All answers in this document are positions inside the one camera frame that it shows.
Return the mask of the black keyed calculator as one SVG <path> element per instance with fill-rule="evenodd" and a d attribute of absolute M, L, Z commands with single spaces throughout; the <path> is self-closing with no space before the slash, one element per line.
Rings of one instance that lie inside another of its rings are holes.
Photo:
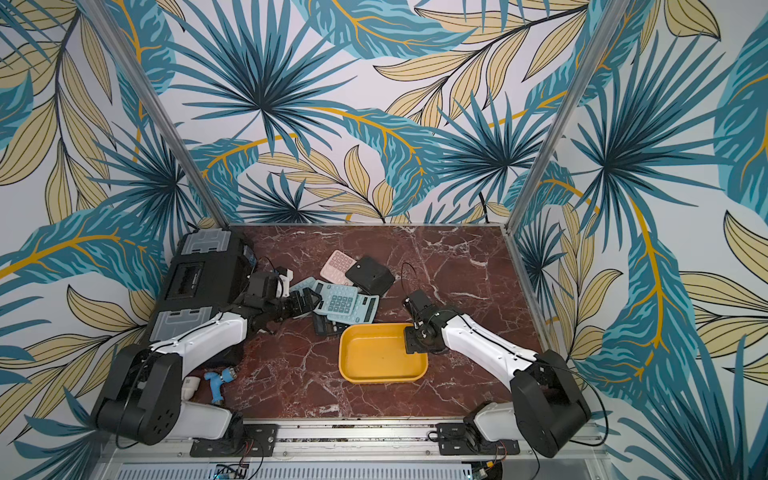
<path fill-rule="evenodd" d="M 322 338 L 340 336 L 348 328 L 346 324 L 331 321 L 317 313 L 313 314 L 312 320 L 315 334 Z"/>

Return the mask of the yellow plastic tray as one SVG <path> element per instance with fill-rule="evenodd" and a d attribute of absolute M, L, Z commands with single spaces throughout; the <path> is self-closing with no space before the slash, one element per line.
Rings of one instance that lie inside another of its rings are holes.
<path fill-rule="evenodd" d="M 428 370 L 426 353 L 406 351 L 407 323 L 372 323 L 348 327 L 339 346 L 338 368 L 354 384 L 415 382 Z"/>

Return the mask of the large teal calculator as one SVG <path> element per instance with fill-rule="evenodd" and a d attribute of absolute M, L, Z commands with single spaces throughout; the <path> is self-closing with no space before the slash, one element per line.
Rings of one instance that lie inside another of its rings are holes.
<path fill-rule="evenodd" d="M 380 297 L 362 294 L 354 286 L 326 284 L 323 299 L 325 315 L 346 325 L 370 324 L 378 311 Z"/>

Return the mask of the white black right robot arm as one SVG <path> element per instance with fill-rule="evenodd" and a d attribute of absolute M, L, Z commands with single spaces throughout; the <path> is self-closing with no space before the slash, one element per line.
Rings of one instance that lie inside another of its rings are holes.
<path fill-rule="evenodd" d="M 412 319 L 405 329 L 409 354 L 458 352 L 489 372 L 509 391 L 505 403 L 486 402 L 459 423 L 436 427 L 441 453 L 497 455 L 524 441 L 545 458 L 554 457 L 592 417 L 564 358 L 536 353 L 488 331 L 470 315 L 433 302 L 416 290 L 403 300 Z"/>

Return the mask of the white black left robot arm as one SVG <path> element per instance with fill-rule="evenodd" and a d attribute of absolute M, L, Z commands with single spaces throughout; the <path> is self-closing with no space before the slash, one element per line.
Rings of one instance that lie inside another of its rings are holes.
<path fill-rule="evenodd" d="M 249 284 L 200 325 L 146 347 L 129 346 L 114 358 L 91 412 L 100 431 L 133 444 L 166 439 L 241 439 L 241 421 L 230 410 L 182 398 L 187 375 L 212 357 L 254 336 L 270 322 L 312 312 L 322 297 L 312 287 L 289 289 L 290 279 L 257 272 Z"/>

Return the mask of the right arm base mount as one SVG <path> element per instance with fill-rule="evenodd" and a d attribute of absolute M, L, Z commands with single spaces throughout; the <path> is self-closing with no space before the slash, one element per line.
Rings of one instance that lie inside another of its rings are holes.
<path fill-rule="evenodd" d="M 442 456 L 490 455 L 504 457 L 520 453 L 517 440 L 485 440 L 477 429 L 463 422 L 438 423 L 427 438 L 438 444 Z"/>

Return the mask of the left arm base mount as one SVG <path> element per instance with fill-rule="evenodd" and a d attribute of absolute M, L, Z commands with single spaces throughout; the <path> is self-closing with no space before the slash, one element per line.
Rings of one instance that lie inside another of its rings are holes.
<path fill-rule="evenodd" d="M 190 456 L 203 457 L 271 457 L 279 426 L 277 424 L 242 424 L 230 428 L 217 440 L 195 439 Z"/>

